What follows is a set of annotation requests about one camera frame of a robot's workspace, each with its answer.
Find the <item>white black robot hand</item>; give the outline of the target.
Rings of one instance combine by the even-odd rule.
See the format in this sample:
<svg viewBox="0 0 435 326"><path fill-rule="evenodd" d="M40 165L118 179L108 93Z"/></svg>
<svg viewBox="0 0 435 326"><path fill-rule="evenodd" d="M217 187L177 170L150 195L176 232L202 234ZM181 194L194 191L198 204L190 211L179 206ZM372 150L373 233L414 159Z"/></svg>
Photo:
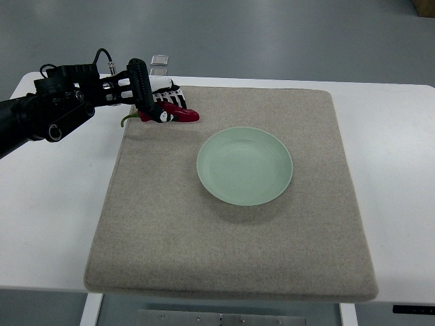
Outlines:
<svg viewBox="0 0 435 326"><path fill-rule="evenodd" d="M124 104L126 104L127 100L133 99L133 91L131 90L131 85L127 78L122 78L120 81L107 81L103 84L103 87L106 90L110 90L110 93L107 94L105 98L109 101L111 105L116 105L114 103L116 99L123 100ZM154 118L151 116L150 113L146 113L145 109L136 108L135 104L133 104L133 110L131 113L135 111L142 111L153 119L151 121L163 123L163 119L160 116L162 114L162 109L160 107L157 107L157 102L170 102L174 105L177 105L178 107L188 109L182 89L178 85L176 85L169 77L151 76L150 88L151 91L149 92L149 94L152 95L153 98L151 104L154 104L154 106L156 107L156 112L159 114L158 118Z"/></svg>

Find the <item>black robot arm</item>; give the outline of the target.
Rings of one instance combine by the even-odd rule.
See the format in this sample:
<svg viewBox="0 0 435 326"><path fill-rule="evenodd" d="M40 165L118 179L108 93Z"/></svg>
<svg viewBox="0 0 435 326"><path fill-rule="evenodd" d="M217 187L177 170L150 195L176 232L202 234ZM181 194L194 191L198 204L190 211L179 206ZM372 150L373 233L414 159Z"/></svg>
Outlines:
<svg viewBox="0 0 435 326"><path fill-rule="evenodd" d="M1 102L1 156L28 141L59 142L95 115L97 107L134 105L151 120L173 115L154 102L146 63L129 60L126 69L102 78L96 63L46 65L46 77L34 82L35 93Z"/></svg>

